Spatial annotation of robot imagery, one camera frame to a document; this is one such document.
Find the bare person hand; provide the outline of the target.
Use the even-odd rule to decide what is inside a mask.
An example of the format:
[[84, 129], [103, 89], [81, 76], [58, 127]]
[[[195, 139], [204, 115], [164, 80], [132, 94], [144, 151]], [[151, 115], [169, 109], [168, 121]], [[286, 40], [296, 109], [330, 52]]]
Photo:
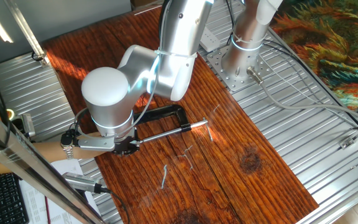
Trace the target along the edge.
[[73, 157], [75, 159], [92, 159], [104, 153], [107, 153], [107, 151], [91, 151], [91, 150], [81, 149], [80, 147], [73, 148]]

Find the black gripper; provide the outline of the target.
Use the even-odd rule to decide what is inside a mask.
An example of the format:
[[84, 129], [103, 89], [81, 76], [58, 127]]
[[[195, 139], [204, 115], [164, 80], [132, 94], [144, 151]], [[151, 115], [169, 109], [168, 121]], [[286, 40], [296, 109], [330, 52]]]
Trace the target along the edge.
[[129, 154], [137, 152], [139, 150], [139, 146], [132, 143], [134, 140], [135, 137], [133, 136], [127, 136], [120, 141], [115, 140], [113, 153], [119, 154], [120, 156], [128, 156]]

